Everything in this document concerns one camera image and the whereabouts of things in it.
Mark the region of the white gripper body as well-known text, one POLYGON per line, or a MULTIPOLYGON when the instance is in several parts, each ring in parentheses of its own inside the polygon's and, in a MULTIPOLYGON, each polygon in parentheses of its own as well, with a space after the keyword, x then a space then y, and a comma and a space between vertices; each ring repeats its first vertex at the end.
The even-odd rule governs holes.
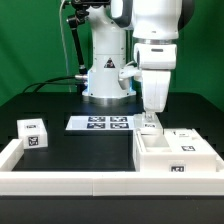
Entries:
POLYGON ((171 71, 176 67, 175 44, 136 43, 134 60, 141 77, 143 108, 148 113, 162 112, 166 105, 171 71))

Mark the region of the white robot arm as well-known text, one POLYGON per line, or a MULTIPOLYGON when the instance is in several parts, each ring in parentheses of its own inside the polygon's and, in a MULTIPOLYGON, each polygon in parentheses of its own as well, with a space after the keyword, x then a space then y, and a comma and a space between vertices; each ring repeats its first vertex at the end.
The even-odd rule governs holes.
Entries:
POLYGON ((152 120, 166 105, 176 68, 179 31, 194 13, 194 0, 107 0, 87 9, 93 65, 83 96, 105 104, 133 94, 141 83, 144 116, 152 120))

